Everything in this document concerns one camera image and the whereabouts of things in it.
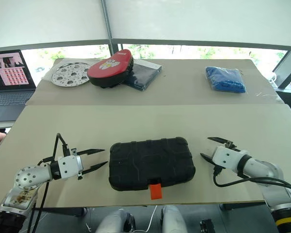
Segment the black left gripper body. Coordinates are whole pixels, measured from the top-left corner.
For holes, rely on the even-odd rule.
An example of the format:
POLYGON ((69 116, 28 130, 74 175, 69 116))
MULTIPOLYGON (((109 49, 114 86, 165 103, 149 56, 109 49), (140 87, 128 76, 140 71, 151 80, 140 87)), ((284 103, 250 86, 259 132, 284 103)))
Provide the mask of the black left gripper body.
POLYGON ((83 165, 81 161, 81 157, 77 154, 77 149, 73 148, 71 149, 72 155, 76 158, 77 160, 77 166, 78 166, 78 180, 82 180, 82 172, 83 172, 83 165))

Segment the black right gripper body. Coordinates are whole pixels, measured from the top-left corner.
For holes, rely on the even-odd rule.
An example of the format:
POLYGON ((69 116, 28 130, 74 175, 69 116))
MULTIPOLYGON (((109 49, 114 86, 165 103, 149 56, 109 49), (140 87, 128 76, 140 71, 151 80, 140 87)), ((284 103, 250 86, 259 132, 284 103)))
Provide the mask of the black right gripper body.
POLYGON ((237 166, 241 155, 235 145, 231 142, 224 146, 217 146, 212 155, 212 160, 216 165, 228 168, 237 173, 237 166))

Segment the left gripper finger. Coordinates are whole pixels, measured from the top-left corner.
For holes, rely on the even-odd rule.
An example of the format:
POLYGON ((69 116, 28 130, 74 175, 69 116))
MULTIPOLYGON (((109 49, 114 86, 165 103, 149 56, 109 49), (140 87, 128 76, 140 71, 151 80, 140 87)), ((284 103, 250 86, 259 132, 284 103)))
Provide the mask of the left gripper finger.
POLYGON ((93 172, 93 171, 95 171, 95 170, 101 168, 101 167, 104 166, 105 164, 107 164, 107 162, 102 162, 102 163, 99 163, 99 164, 93 165, 93 166, 91 166, 89 169, 87 169, 87 170, 83 170, 83 171, 82 171, 82 174, 87 174, 87 173, 93 172))
POLYGON ((87 149, 87 150, 78 151, 77 155, 78 156, 81 156, 83 154, 90 155, 90 154, 95 154, 95 153, 99 153, 102 151, 105 151, 105 150, 104 149, 87 149))

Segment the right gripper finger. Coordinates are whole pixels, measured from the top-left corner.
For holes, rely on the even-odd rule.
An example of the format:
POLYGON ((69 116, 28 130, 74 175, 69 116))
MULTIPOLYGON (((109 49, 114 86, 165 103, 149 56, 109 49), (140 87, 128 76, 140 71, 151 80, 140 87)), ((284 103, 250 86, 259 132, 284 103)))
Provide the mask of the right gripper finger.
POLYGON ((220 137, 208 137, 209 140, 217 142, 217 143, 221 143, 221 144, 229 144, 229 141, 220 137))
POLYGON ((204 160, 206 160, 208 163, 210 163, 210 164, 212 164, 212 165, 215 165, 215 163, 213 162, 213 160, 212 160, 211 157, 207 156, 207 155, 204 154, 204 153, 200 153, 200 155, 201 155, 202 158, 203 158, 204 160))

